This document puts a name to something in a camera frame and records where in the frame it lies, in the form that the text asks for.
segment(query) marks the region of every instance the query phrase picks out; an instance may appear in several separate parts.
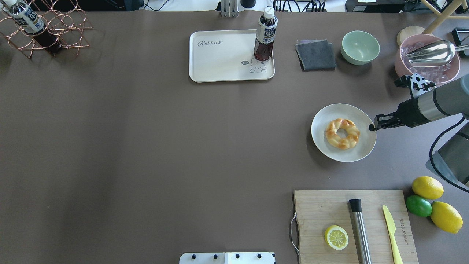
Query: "white plate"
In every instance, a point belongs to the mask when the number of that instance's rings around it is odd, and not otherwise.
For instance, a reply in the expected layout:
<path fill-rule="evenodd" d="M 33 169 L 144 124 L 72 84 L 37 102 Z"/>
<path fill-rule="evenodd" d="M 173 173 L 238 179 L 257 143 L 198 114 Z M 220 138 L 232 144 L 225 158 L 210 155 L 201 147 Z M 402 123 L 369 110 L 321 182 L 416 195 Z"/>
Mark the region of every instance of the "white plate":
<path fill-rule="evenodd" d="M 256 30 L 197 31 L 189 38 L 189 76 L 195 82 L 267 80 L 273 56 L 254 58 Z"/>
<path fill-rule="evenodd" d="M 339 149 L 333 147 L 325 137 L 329 123 L 337 118 L 349 119 L 360 130 L 360 139 L 354 148 Z M 321 109 L 311 124 L 311 135 L 317 148 L 329 158 L 340 162 L 359 161 L 373 150 L 376 144 L 376 132 L 368 128 L 372 120 L 360 109 L 348 104 L 332 104 Z"/>

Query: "bread ring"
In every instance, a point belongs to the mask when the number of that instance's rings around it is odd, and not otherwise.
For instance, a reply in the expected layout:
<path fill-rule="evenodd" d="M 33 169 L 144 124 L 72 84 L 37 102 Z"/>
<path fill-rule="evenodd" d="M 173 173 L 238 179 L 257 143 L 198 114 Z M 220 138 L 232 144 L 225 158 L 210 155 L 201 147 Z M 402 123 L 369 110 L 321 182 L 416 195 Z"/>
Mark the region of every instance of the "bread ring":
<path fill-rule="evenodd" d="M 337 134 L 338 129 L 344 129 L 347 132 L 347 137 L 341 138 Z M 348 149 L 353 148 L 358 143 L 360 137 L 360 130 L 355 124 L 344 118 L 337 118 L 332 120 L 325 130 L 327 141 L 336 148 Z"/>

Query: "green bowl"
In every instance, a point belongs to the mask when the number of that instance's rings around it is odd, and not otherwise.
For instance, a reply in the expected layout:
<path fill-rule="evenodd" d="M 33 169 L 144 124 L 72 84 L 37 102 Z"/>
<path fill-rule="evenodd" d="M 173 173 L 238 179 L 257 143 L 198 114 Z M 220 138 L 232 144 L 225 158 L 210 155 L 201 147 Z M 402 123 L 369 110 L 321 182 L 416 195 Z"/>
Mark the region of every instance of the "green bowl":
<path fill-rule="evenodd" d="M 354 65 L 363 65 L 376 59 L 379 43 L 374 36 L 364 31 L 351 31 L 342 39 L 342 56 Z"/>

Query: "lime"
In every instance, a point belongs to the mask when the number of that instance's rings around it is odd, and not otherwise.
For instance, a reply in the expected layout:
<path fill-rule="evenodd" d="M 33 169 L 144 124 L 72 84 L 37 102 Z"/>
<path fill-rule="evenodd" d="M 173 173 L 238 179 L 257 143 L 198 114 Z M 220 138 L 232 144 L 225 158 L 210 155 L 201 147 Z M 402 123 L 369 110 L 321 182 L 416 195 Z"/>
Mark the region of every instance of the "lime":
<path fill-rule="evenodd" d="M 336 250 L 342 250 L 348 245 L 347 232 L 338 225 L 328 227 L 325 230 L 324 238 L 327 244 Z"/>
<path fill-rule="evenodd" d="M 462 217 L 459 212 L 445 202 L 433 202 L 430 218 L 443 231 L 456 234 L 462 227 Z"/>
<path fill-rule="evenodd" d="M 431 204 L 425 198 L 418 195 L 411 195 L 406 199 L 406 206 L 409 212 L 420 217 L 427 217 L 431 214 Z"/>
<path fill-rule="evenodd" d="M 412 190 L 415 194 L 430 200 L 438 199 L 443 195 L 443 185 L 438 180 L 428 176 L 416 178 L 412 182 Z"/>

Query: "yellow knife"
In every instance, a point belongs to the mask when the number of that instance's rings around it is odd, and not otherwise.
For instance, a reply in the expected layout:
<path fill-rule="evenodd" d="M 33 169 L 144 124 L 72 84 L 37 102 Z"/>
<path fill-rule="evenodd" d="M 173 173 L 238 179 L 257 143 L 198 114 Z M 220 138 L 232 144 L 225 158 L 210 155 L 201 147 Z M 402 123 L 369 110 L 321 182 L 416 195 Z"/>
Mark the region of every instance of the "yellow knife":
<path fill-rule="evenodd" d="M 389 239 L 391 240 L 391 247 L 393 248 L 394 264 L 403 264 L 401 254 L 397 248 L 396 238 L 394 237 L 394 232 L 396 232 L 396 224 L 394 223 L 393 216 L 385 205 L 383 205 L 383 212 L 386 219 L 387 230 L 389 232 Z"/>

